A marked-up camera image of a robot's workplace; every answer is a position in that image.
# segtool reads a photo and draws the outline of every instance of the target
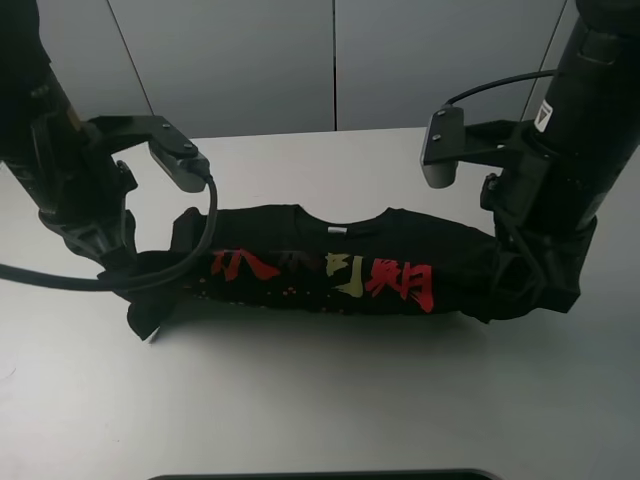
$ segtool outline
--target white label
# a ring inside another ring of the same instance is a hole
[[[340,233],[342,235],[346,235],[347,228],[346,227],[328,227],[327,228],[327,232],[328,233]]]
[[[551,115],[553,115],[553,108],[546,100],[543,100],[542,105],[540,105],[540,110],[538,110],[538,115],[536,115],[536,119],[533,122],[540,133],[547,129]]]

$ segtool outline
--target red kanji characters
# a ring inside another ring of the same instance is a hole
[[[223,263],[224,256],[226,253],[231,253],[231,261],[229,261],[229,265],[225,266]],[[227,282],[234,280],[238,276],[238,270],[240,268],[240,262],[244,258],[251,268],[253,274],[260,280],[269,280],[270,278],[275,277],[276,275],[280,275],[280,270],[271,265],[267,265],[262,262],[255,255],[247,252],[243,249],[238,250],[220,250],[214,252],[216,259],[211,265],[211,274],[215,275],[216,273],[220,273],[220,271],[224,272],[224,279]]]
[[[402,274],[401,281],[398,283],[400,274]],[[403,300],[406,300],[411,293],[411,298],[418,302],[422,310],[427,313],[433,310],[430,265],[416,265],[412,268],[407,262],[400,271],[398,262],[394,260],[375,259],[371,268],[371,280],[366,283],[365,288],[371,292],[372,297],[375,297],[385,286],[399,292]]]

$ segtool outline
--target white table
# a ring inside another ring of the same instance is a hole
[[[300,203],[345,222],[403,207],[491,232],[487,170],[448,190],[418,166],[422,129],[196,140],[222,208]],[[206,195],[137,147],[116,158],[140,250]],[[140,342],[112,294],[0,283],[0,478],[146,480],[167,473],[476,467],[509,480],[635,478],[640,447],[640,158],[601,209],[569,315],[482,325],[461,315],[326,317],[186,305]],[[42,227],[0,175],[0,262],[99,268]]]

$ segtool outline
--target black t-shirt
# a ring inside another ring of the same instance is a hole
[[[205,221],[187,210],[174,222],[171,250],[140,254],[136,273],[184,258]],[[122,296],[132,301],[129,323],[143,338],[183,295],[342,314],[522,315],[489,295],[495,249],[479,230],[402,209],[344,225],[299,205],[221,210],[209,253],[187,276]]]

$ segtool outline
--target cable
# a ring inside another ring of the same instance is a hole
[[[516,75],[515,77],[508,77],[503,78],[502,80],[496,80],[495,82],[485,83],[484,85],[480,85],[478,87],[472,88],[471,90],[467,90],[466,92],[462,92],[460,95],[456,95],[455,97],[447,100],[447,103],[445,105],[453,105],[463,98],[470,97],[471,95],[484,92],[485,90],[489,90],[491,88],[501,87],[502,85],[508,85],[510,83],[522,82],[524,80],[533,80],[535,78],[553,77],[555,73],[556,70],[543,70],[541,72],[525,73],[522,75]]]
[[[140,290],[151,288],[163,283],[170,282],[185,274],[193,263],[211,245],[213,233],[216,228],[216,217],[218,213],[218,192],[213,177],[207,174],[204,177],[209,195],[209,213],[205,223],[204,231],[196,248],[182,261],[159,272],[147,273],[133,278],[118,280],[92,280],[87,278],[62,277],[47,273],[34,272],[23,268],[0,265],[0,279],[12,282],[26,283],[38,287],[55,288],[60,290],[75,290],[81,292],[111,292],[114,290]]]

